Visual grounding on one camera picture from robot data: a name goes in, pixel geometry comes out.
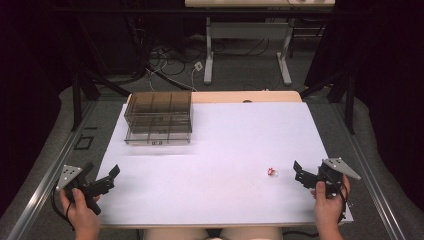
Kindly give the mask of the grey metal floor rail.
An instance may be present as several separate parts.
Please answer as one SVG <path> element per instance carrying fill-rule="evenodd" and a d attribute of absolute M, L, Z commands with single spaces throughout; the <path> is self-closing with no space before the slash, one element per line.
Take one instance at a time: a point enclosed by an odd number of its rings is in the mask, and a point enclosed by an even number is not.
<path fill-rule="evenodd" d="M 332 104 L 336 119 L 354 152 L 354 165 L 362 176 L 379 222 L 384 225 L 389 240 L 407 240 L 406 231 L 401 227 L 401 215 L 395 210 L 395 201 L 401 199 L 403 191 L 382 163 L 368 109 L 361 102 L 354 106 L 354 132 L 351 133 L 344 122 L 345 112 L 342 107 L 340 104 Z"/>
<path fill-rule="evenodd" d="M 97 102 L 84 103 L 80 125 L 72 131 L 73 105 L 63 103 L 58 119 L 18 194 L 0 219 L 0 240 L 24 240 L 55 187 L 62 165 L 80 137 L 82 124 Z"/>

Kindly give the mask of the black metal stand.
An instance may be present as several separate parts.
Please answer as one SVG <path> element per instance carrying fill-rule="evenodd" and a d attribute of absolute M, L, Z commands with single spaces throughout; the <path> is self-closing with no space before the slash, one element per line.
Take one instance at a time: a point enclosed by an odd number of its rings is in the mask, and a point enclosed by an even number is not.
<path fill-rule="evenodd" d="M 337 72 L 330 77 L 307 87 L 300 93 L 300 97 L 305 98 L 329 84 L 332 84 L 332 88 L 327 95 L 327 99 L 330 103 L 339 103 L 342 98 L 345 98 L 344 123 L 349 132 L 354 134 L 353 108 L 355 98 L 355 78 L 352 74 Z"/>
<path fill-rule="evenodd" d="M 83 120 L 82 97 L 84 94 L 89 101 L 97 101 L 100 97 L 100 92 L 96 87 L 95 82 L 105 85 L 114 92 L 128 97 L 130 92 L 119 87 L 115 83 L 110 82 L 104 77 L 101 77 L 93 72 L 77 72 L 72 79 L 72 97 L 73 97 L 73 127 L 75 131 Z"/>

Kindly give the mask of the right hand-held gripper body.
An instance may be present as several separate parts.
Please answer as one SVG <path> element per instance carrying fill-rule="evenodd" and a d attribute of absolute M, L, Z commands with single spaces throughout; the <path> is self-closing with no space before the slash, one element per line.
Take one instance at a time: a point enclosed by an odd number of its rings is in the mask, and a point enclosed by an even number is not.
<path fill-rule="evenodd" d="M 301 172 L 295 172 L 295 180 L 306 189 L 314 189 L 319 181 L 324 182 L 328 196 L 333 196 L 340 192 L 343 176 L 356 180 L 361 179 L 361 176 L 341 158 L 323 159 L 316 174 L 304 170 L 303 167 Z"/>

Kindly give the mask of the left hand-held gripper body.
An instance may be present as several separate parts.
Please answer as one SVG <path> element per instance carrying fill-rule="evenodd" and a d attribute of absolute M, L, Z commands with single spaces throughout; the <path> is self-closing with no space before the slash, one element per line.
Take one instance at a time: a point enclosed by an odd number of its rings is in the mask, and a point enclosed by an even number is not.
<path fill-rule="evenodd" d="M 64 165 L 61 175 L 56 186 L 56 190 L 63 189 L 69 201 L 73 201 L 72 190 L 78 188 L 84 195 L 87 207 L 96 215 L 101 213 L 100 207 L 97 205 L 94 198 L 99 195 L 104 195 L 114 187 L 115 168 L 112 168 L 108 175 L 93 182 L 88 182 L 86 176 L 94 168 L 92 162 L 87 163 L 84 167 L 75 167 Z"/>

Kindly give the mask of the white table cover sheet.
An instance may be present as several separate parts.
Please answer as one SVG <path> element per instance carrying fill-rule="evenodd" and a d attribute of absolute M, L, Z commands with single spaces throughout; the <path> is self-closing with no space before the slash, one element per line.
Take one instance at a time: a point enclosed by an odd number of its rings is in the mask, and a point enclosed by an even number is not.
<path fill-rule="evenodd" d="M 106 227 L 288 226 L 313 222 L 314 199 L 295 180 L 296 160 L 316 172 L 327 153 L 308 106 L 295 102 L 194 107 L 191 141 L 125 143 L 119 118 L 99 173 L 118 165 L 102 196 Z M 278 175 L 270 177 L 274 168 Z"/>

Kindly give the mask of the person's left hand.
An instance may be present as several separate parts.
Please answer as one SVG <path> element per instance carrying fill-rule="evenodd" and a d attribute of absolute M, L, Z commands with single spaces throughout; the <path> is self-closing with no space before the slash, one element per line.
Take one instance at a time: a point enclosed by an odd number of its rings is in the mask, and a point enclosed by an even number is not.
<path fill-rule="evenodd" d="M 77 188 L 73 188 L 71 193 L 73 202 L 68 199 L 64 190 L 60 191 L 60 201 L 65 216 L 70 220 L 77 233 L 97 232 L 100 228 L 100 221 L 87 206 L 84 194 Z"/>

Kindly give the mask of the transparent brown drawer organizer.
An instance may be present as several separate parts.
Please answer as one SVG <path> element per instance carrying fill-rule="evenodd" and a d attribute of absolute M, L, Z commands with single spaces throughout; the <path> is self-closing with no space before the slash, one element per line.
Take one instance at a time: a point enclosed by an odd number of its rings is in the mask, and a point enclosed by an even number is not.
<path fill-rule="evenodd" d="M 127 103 L 127 144 L 188 144 L 193 131 L 190 91 L 135 92 Z"/>

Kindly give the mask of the person's right hand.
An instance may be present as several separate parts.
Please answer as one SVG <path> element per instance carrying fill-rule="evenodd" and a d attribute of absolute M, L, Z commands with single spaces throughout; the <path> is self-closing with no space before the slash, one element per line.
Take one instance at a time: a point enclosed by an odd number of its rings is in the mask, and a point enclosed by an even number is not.
<path fill-rule="evenodd" d="M 349 193 L 350 183 L 346 176 L 343 176 L 340 192 L 331 198 L 326 195 L 326 184 L 324 182 L 319 181 L 316 184 L 311 194 L 315 198 L 314 214 L 317 228 L 327 229 L 338 226 Z"/>

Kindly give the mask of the black curtain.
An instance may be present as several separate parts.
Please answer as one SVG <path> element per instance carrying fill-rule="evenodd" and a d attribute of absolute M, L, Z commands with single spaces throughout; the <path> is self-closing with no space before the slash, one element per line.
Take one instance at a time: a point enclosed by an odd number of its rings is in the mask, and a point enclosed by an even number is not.
<path fill-rule="evenodd" d="M 70 73 L 39 0 L 0 0 L 0 217 L 37 160 Z"/>
<path fill-rule="evenodd" d="M 424 211 L 424 0 L 335 0 L 336 11 L 368 19 L 332 19 L 305 85 L 341 72 L 364 43 L 355 95 L 369 109 L 380 157 L 406 196 Z"/>

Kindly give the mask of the white-legged table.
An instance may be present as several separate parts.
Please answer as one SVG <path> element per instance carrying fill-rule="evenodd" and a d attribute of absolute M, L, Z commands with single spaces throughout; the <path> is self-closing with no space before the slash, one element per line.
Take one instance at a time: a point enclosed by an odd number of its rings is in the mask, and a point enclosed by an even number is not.
<path fill-rule="evenodd" d="M 185 6 L 206 10 L 323 10 L 331 11 L 335 0 L 185 0 Z M 246 22 L 206 18 L 206 60 L 204 83 L 212 83 L 214 51 L 213 39 L 268 39 L 282 40 L 282 49 L 276 53 L 283 84 L 292 84 L 286 63 L 295 17 L 283 17 L 283 22 Z"/>

